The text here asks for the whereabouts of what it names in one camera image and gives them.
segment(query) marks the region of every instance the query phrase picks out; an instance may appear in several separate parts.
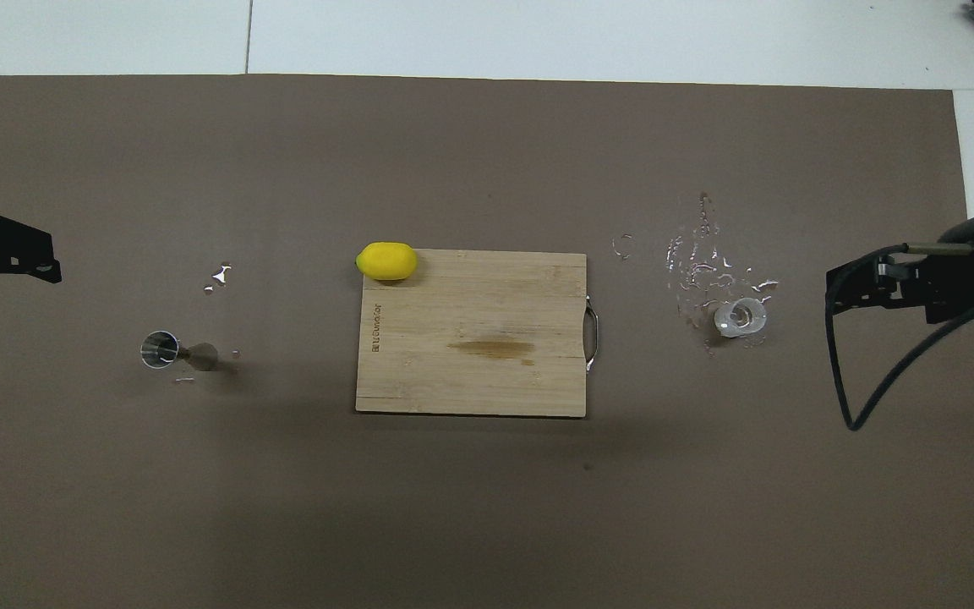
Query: lemon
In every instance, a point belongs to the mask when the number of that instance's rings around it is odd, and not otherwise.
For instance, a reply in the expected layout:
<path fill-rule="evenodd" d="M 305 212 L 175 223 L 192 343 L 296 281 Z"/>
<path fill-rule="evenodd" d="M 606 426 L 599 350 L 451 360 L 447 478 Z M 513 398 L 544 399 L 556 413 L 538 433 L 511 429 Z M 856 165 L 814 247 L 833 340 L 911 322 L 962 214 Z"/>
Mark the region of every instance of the lemon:
<path fill-rule="evenodd" d="M 416 250 L 406 243 L 374 242 L 355 257 L 355 266 L 378 281 L 396 281 L 416 272 Z"/>

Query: wooden cutting board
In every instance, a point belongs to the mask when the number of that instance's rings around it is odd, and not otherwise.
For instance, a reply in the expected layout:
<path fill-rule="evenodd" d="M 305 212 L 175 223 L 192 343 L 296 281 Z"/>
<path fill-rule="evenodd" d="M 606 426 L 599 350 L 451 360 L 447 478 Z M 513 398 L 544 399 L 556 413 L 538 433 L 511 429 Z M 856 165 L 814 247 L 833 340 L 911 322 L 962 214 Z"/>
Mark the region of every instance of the wooden cutting board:
<path fill-rule="evenodd" d="M 584 416 L 584 254 L 416 253 L 364 277 L 357 411 Z"/>

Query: metal handle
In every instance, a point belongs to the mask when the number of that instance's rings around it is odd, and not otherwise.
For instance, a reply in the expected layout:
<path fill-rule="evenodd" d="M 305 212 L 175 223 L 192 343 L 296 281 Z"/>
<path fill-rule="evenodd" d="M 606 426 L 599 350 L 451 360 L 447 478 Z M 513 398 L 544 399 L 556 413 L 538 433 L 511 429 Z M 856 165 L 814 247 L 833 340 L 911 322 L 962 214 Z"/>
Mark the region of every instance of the metal handle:
<path fill-rule="evenodd" d="M 596 361 L 596 354 L 599 353 L 599 316 L 592 309 L 592 297 L 584 295 L 584 315 L 592 317 L 592 354 L 585 355 L 584 371 L 588 374 L 592 371 L 592 363 Z"/>

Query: brown stain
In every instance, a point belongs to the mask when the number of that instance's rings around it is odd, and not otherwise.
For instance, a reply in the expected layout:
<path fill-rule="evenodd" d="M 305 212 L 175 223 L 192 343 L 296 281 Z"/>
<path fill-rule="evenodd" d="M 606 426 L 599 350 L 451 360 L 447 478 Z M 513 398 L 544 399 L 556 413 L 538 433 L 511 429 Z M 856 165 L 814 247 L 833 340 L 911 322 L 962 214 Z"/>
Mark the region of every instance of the brown stain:
<path fill-rule="evenodd" d="M 463 351 L 470 355 L 483 355 L 491 359 L 521 359 L 533 351 L 532 343 L 521 343 L 517 340 L 467 340 L 463 343 L 449 343 L 449 348 Z M 531 359 L 525 359 L 522 363 L 533 365 Z"/>

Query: water splash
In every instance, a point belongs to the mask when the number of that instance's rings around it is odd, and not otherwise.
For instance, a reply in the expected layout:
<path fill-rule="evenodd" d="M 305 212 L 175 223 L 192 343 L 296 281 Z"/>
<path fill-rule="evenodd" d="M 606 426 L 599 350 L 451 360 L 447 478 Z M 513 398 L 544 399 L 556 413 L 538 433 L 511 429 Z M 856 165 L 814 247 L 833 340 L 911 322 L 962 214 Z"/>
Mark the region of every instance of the water splash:
<path fill-rule="evenodd" d="M 743 349 L 753 349 L 754 347 L 761 347 L 763 343 L 765 343 L 764 334 L 753 334 L 750 336 L 746 336 L 745 338 L 742 339 Z"/>
<path fill-rule="evenodd" d="M 227 273 L 229 270 L 232 270 L 231 265 L 228 265 L 227 262 L 220 263 L 220 271 L 216 271 L 216 273 L 213 273 L 212 275 L 213 281 L 216 281 L 216 285 L 221 286 L 221 288 L 224 288 L 224 286 L 227 285 Z"/>
<path fill-rule="evenodd" d="M 622 236 L 620 236 L 619 238 L 619 243 L 625 243 L 626 240 L 631 240 L 631 239 L 633 239 L 633 235 L 631 235 L 630 233 L 622 233 Z M 611 238 L 611 249 L 615 251 L 615 255 L 618 255 L 619 259 L 622 260 L 629 259 L 630 254 L 623 254 L 621 253 L 621 251 L 619 251 L 619 243 L 616 243 L 615 239 Z M 629 250 L 629 246 L 623 245 L 622 249 Z"/>
<path fill-rule="evenodd" d="M 754 290 L 754 292 L 757 292 L 758 294 L 761 294 L 765 292 L 773 292 L 773 290 L 776 289 L 776 286 L 778 285 L 780 285 L 780 282 L 778 281 L 765 280 L 758 285 L 750 286 L 750 289 Z"/>
<path fill-rule="evenodd" d="M 720 243 L 720 225 L 716 220 L 714 201 L 709 193 L 701 193 L 697 200 L 697 225 L 692 230 L 680 227 L 681 234 L 668 242 L 665 269 L 668 272 L 668 289 L 676 289 L 676 312 L 690 327 L 710 327 L 712 315 L 721 305 L 738 300 L 747 294 L 762 294 L 762 304 L 769 301 L 770 293 L 780 285 L 766 278 L 752 280 L 753 266 L 745 272 L 728 262 Z M 682 251 L 689 251 L 687 260 Z M 711 354 L 711 346 L 706 343 Z"/>

